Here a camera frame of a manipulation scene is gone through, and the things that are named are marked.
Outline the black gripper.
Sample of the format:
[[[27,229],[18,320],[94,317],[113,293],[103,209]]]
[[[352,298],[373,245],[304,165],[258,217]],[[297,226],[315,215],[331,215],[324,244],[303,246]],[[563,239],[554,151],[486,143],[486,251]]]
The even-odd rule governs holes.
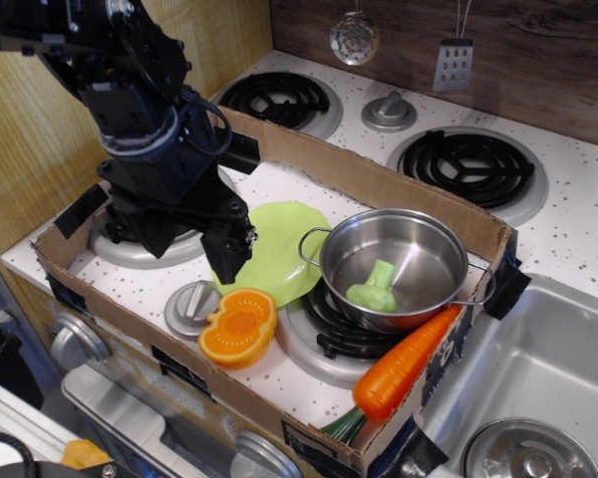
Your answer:
[[[153,133],[102,134],[101,142],[111,158],[98,175],[112,187],[123,236],[159,259],[185,230],[198,231],[219,283],[233,284],[252,258],[256,233],[245,202],[219,179],[225,144],[206,110],[170,107]]]

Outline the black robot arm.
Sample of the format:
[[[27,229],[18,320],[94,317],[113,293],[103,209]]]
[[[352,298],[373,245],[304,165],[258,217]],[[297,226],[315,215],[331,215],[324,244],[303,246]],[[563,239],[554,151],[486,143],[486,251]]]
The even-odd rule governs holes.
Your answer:
[[[212,126],[220,110],[186,83],[183,48],[139,1],[0,1],[0,52],[38,58],[90,112],[108,154],[100,182],[57,219],[62,234],[104,208],[112,241],[161,257],[195,230],[215,275],[231,284],[256,233],[218,172],[232,128]]]

